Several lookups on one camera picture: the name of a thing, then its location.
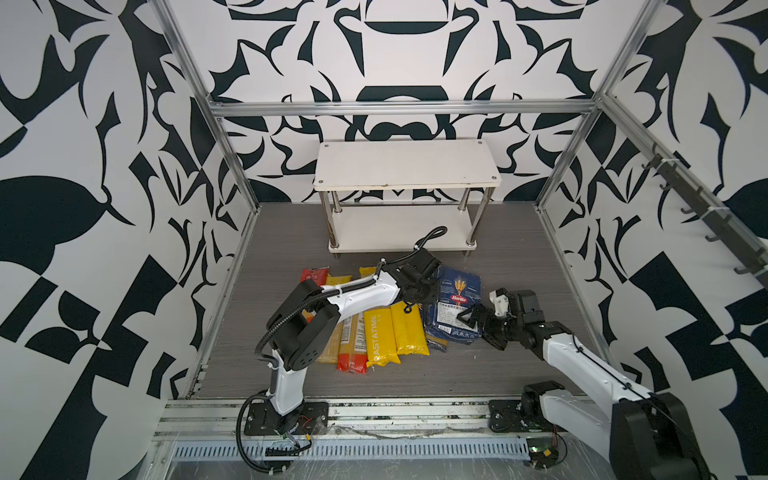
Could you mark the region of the blue Barilla multipack bag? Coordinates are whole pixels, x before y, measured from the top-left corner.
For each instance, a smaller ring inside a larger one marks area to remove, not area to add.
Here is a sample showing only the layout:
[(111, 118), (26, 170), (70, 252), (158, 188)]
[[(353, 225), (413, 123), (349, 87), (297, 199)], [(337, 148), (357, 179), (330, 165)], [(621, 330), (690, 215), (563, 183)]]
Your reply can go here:
[(469, 326), (459, 315), (481, 302), (481, 278), (441, 266), (436, 280), (437, 301), (422, 308), (425, 333), (450, 342), (472, 344), (481, 337), (478, 327)]

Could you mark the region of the yellow Pastatime spaghetti bag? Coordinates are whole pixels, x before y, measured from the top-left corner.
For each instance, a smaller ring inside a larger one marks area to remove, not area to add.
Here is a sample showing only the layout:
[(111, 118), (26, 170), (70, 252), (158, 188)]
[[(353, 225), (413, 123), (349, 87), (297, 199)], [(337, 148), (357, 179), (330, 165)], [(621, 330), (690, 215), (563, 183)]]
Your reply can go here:
[(362, 295), (368, 368), (383, 367), (389, 363), (400, 364), (390, 312), (390, 306), (395, 303), (398, 295), (396, 280), (385, 271), (376, 277), (375, 284), (367, 287)]

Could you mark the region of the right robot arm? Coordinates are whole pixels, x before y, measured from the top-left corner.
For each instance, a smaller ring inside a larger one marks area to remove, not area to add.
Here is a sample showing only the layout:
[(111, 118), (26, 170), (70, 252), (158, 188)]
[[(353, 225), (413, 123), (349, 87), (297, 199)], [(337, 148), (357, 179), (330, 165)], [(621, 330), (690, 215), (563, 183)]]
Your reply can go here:
[(462, 309), (459, 320), (477, 328), (498, 350), (519, 343), (585, 395), (578, 398), (555, 381), (527, 385), (517, 401), (490, 403), (492, 431), (566, 431), (602, 456), (618, 479), (714, 478), (686, 407), (676, 396), (633, 382), (570, 329), (546, 320), (533, 291), (498, 289), (491, 292), (490, 301), (489, 306)]

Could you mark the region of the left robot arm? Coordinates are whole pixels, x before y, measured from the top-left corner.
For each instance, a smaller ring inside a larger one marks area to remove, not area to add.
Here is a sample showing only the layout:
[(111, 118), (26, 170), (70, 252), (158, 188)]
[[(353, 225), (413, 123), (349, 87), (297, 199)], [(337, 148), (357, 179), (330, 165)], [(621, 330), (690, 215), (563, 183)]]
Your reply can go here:
[(299, 283), (267, 322), (255, 347), (256, 358), (271, 371), (269, 387), (249, 396), (240, 407), (234, 430), (239, 456), (251, 470), (277, 475), (286, 462), (259, 462), (243, 443), (246, 416), (261, 416), (269, 433), (292, 440), (292, 430), (304, 407), (307, 369), (329, 343), (336, 325), (366, 311), (403, 302), (407, 307), (437, 299), (440, 261), (426, 249), (382, 260), (372, 275), (336, 286), (312, 279)]

